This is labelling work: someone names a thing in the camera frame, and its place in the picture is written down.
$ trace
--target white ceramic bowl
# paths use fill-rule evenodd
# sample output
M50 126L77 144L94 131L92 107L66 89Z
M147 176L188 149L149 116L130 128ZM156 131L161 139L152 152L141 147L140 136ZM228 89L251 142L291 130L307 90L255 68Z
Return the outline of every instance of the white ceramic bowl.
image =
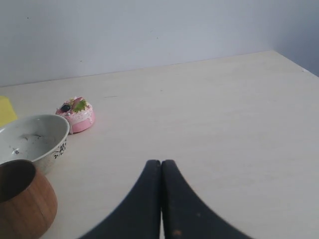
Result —
M66 148L68 121L57 115L17 119L0 128L0 164L15 159L32 161L43 173L52 169Z

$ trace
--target black floral pattern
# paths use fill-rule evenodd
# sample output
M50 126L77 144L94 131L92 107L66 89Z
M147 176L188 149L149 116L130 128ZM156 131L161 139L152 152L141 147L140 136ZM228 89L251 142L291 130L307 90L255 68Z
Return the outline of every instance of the black floral pattern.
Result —
M64 153L65 148L66 148L66 139L65 139L64 143L61 144L61 145L58 147L58 149L54 152L54 155L53 155L54 158L60 157L60 156Z

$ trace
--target black rubber grip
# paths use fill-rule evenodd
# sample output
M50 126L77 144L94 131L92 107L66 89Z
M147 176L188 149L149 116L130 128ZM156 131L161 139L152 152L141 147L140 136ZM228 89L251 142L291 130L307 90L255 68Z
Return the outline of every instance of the black rubber grip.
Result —
M159 239L160 162L147 161L123 202L81 239Z
M165 239L250 239L201 201L173 160L161 169Z

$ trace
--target pink cake ornament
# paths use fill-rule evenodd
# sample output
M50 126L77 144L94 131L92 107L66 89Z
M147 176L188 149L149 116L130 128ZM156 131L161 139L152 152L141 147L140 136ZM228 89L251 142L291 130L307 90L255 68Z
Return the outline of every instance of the pink cake ornament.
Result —
M66 118L69 122L70 134L86 130L95 121L93 108L83 97L74 97L65 101L55 114Z

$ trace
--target wooden cup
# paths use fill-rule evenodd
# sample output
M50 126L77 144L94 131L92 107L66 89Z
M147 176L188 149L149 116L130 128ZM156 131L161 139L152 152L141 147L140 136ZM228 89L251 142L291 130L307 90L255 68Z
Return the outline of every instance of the wooden cup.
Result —
M32 162L0 165L0 239L38 239L54 221L57 199Z

